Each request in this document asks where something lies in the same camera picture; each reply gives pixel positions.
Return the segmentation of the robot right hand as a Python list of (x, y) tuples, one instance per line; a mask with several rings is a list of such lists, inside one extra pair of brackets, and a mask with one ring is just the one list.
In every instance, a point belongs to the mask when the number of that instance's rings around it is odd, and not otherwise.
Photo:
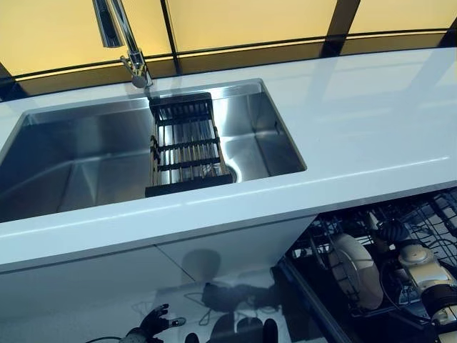
[(371, 234), (385, 242), (395, 244), (409, 236), (407, 228), (397, 219), (381, 220), (373, 212), (369, 212), (368, 223)]

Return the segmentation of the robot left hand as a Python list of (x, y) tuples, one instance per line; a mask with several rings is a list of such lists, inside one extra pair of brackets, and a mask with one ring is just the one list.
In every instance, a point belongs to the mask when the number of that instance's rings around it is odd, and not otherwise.
[(146, 335), (147, 342), (157, 341), (155, 336), (170, 328), (181, 327), (185, 325), (184, 317), (167, 319), (165, 316), (169, 312), (169, 304), (162, 304), (151, 310), (142, 320), (140, 324), (141, 330)]

